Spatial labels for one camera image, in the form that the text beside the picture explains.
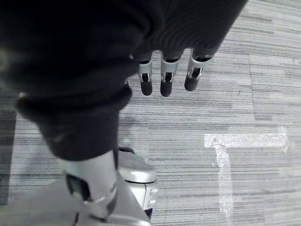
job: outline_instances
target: black fabric sleeve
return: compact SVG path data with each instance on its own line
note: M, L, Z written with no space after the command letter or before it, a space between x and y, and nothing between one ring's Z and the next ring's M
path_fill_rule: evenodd
M141 4L120 3L1 3L0 83L25 94L18 110L57 157L118 149L119 111L131 96L124 82L138 68L129 55L153 26Z

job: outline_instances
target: gray carpet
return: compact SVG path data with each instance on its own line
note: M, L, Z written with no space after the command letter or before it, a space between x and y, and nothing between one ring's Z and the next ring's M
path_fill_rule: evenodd
M301 2L249 1L194 92L184 89L188 57L185 51L166 98L156 52L152 95L143 96L138 78L130 78L133 98L121 113L120 144L158 170L152 222L300 225ZM8 118L14 121L13 111ZM13 148L5 143L1 203L59 178L36 127L20 115Z

